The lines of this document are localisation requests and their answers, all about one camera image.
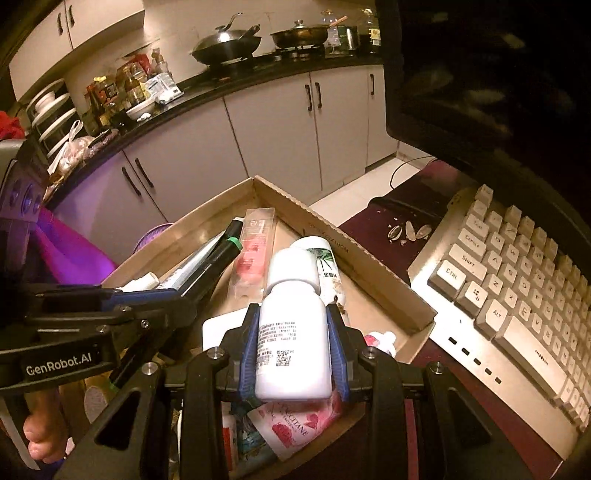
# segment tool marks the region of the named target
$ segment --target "bottle cap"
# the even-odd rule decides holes
[[[308,250],[285,248],[279,250],[271,258],[266,293],[269,294],[278,283],[290,280],[306,282],[314,287],[317,295],[320,295],[316,257]]]

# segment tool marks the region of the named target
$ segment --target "kitchen countertop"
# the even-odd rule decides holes
[[[352,67],[361,65],[381,64],[378,56],[340,56],[326,59],[281,60],[273,61],[273,55],[254,58],[255,66],[252,70],[240,72],[228,80],[213,80],[210,71],[179,82],[179,88],[184,92],[181,97],[165,105],[150,119],[134,125],[124,134],[115,138],[102,151],[79,165],[68,179],[56,189],[45,207],[53,210],[64,200],[83,180],[88,178],[98,167],[108,161],[113,155],[131,145],[160,125],[182,115],[195,107],[211,102],[224,95],[300,73],[315,72],[338,67]]]

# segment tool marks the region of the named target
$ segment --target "ctrl key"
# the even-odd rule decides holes
[[[466,274],[448,260],[441,262],[429,277],[428,284],[449,300],[453,300],[466,281]]]

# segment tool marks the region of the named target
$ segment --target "white cabinet door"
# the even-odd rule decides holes
[[[66,0],[66,11],[72,46],[76,48],[145,8],[142,0]]]
[[[248,177],[222,99],[158,127],[125,155],[169,222]]]
[[[250,176],[260,175],[307,203],[322,187],[307,73],[225,97]]]
[[[369,130],[368,166],[398,149],[398,140],[386,132],[386,94],[384,89],[384,68],[381,65],[368,67],[369,86]]]
[[[368,148],[368,82],[366,67],[310,73],[322,188],[363,175]]]
[[[146,232],[166,222],[123,153],[78,185],[54,214],[117,263],[132,254]]]
[[[17,100],[50,68],[72,51],[64,2],[39,23],[10,61]]]

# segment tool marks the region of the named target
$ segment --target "metal screw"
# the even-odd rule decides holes
[[[142,365],[142,373],[144,375],[153,375],[158,370],[158,364],[155,362],[148,362]]]
[[[224,355],[226,355],[226,351],[220,346],[211,347],[207,351],[207,356],[212,360],[217,360],[218,358],[221,358]]]
[[[446,370],[445,365],[443,365],[441,362],[430,363],[429,369],[436,375],[442,375],[443,372]]]
[[[376,358],[378,356],[378,349],[374,346],[365,347],[362,350],[361,355],[363,355],[365,358],[369,358],[370,360],[373,360],[374,358]]]

